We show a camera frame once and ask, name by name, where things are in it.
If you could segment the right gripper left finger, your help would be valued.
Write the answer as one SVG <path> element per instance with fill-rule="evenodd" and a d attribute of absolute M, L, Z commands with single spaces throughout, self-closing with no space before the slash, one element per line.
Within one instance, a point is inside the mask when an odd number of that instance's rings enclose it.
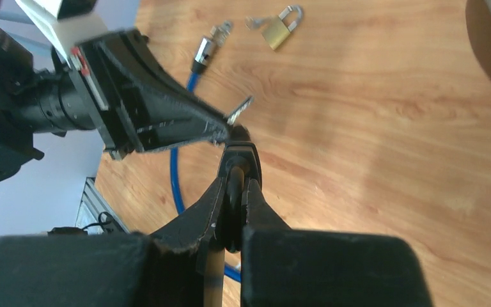
<path fill-rule="evenodd" d="M 220 306 L 224 180 L 156 232 L 0 237 L 0 306 Z"/>

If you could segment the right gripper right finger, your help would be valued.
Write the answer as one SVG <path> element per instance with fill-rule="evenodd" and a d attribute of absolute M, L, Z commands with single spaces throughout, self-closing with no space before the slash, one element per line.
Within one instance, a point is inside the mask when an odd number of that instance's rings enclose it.
<path fill-rule="evenodd" d="M 242 197 L 242 306 L 432 306 L 403 239 L 290 228 L 250 179 Z"/>

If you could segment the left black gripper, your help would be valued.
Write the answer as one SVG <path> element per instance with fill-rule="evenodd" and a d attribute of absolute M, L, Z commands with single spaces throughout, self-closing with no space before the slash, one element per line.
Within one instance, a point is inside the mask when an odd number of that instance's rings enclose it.
<path fill-rule="evenodd" d="M 137 28 L 73 44 L 68 76 L 114 160 L 202 141 L 224 141 L 223 113 L 167 73 Z"/>

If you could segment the silver cable lock keys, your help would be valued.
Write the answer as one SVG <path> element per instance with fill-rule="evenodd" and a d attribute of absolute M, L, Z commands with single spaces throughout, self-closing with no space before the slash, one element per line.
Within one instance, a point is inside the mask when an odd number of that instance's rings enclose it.
<path fill-rule="evenodd" d="M 232 21 L 225 20 L 222 24 L 216 25 L 211 29 L 211 38 L 218 47 L 221 47 L 230 35 L 232 29 Z"/>

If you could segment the small brass padlock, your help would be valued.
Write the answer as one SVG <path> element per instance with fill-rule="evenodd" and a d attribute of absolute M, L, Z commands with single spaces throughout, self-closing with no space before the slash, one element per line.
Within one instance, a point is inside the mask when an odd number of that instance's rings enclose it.
<path fill-rule="evenodd" d="M 284 21 L 285 18 L 292 13 L 295 14 L 295 18 L 291 23 L 286 24 Z M 303 15 L 304 12 L 302 6 L 295 4 L 287 6 L 279 13 L 277 17 L 271 18 L 269 23 L 262 30 L 261 35 L 273 51 L 277 50 L 291 35 L 291 33 L 301 23 Z"/>

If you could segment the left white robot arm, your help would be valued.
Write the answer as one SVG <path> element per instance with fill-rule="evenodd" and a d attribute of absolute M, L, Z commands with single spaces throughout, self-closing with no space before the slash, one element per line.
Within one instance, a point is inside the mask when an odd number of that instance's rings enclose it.
<path fill-rule="evenodd" d="M 173 79 L 138 29 L 95 30 L 93 14 L 72 19 L 75 38 L 54 71 L 0 28 L 0 182 L 44 154 L 35 134 L 97 131 L 115 160 L 198 141 L 223 142 L 225 115 Z"/>

